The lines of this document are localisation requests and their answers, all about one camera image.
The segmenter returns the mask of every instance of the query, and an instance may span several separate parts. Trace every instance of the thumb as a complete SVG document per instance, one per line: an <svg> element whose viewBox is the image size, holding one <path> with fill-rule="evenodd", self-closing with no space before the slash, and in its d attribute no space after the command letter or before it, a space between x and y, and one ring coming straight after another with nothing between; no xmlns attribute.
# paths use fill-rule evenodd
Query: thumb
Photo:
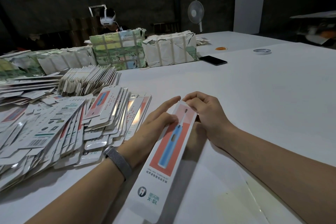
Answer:
<svg viewBox="0 0 336 224"><path fill-rule="evenodd" d="M168 124L178 121L179 119L176 115L164 112L154 122L159 126L165 127Z"/></svg>
<svg viewBox="0 0 336 224"><path fill-rule="evenodd" d="M187 105L199 113L203 108L206 107L207 104L199 98L193 98L187 101Z"/></svg>

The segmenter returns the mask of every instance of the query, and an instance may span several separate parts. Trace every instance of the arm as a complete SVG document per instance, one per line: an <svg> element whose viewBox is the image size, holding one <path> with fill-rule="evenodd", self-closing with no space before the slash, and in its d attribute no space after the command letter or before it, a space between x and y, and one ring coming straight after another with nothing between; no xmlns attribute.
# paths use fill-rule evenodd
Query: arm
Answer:
<svg viewBox="0 0 336 224"><path fill-rule="evenodd" d="M166 111L179 100L172 98L150 113L134 136L118 148L132 167L147 158L164 127L178 120ZM26 224L101 223L123 182L117 166L105 159Z"/></svg>
<svg viewBox="0 0 336 224"><path fill-rule="evenodd" d="M258 177L308 224L336 219L336 167L306 158L235 127L217 98L194 92L184 99L196 109L207 136Z"/></svg>

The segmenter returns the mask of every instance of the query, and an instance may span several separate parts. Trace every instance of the gray mesh watch strap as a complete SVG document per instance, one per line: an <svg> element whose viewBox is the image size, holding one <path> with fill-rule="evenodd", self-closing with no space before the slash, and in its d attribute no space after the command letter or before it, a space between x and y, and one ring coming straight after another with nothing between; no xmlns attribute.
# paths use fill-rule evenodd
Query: gray mesh watch strap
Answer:
<svg viewBox="0 0 336 224"><path fill-rule="evenodd" d="M104 151L106 158L110 158L115 165L119 168L123 176L125 177L125 180L128 179L132 175L132 168L127 163L125 158L113 147L109 146Z"/></svg>

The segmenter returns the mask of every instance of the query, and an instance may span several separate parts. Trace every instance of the phone screen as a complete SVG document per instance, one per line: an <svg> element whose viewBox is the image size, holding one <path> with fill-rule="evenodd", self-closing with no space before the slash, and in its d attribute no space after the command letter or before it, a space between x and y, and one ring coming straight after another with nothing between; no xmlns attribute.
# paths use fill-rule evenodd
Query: phone screen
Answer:
<svg viewBox="0 0 336 224"><path fill-rule="evenodd" d="M212 65L218 66L218 65L222 65L222 64L226 64L227 61L222 60L222 59L217 59L215 57L212 56L204 56L204 57L200 57L199 60L203 60L205 62L208 62Z"/></svg>

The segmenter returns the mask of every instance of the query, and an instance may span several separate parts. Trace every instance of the left hand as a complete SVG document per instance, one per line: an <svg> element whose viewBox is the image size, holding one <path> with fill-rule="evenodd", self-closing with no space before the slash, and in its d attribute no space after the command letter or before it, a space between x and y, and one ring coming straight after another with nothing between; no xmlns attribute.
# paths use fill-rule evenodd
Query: left hand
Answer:
<svg viewBox="0 0 336 224"><path fill-rule="evenodd" d="M118 148L132 167L147 158L165 126L179 121L176 115L166 111L180 99L180 96L169 99L151 112L134 136Z"/></svg>

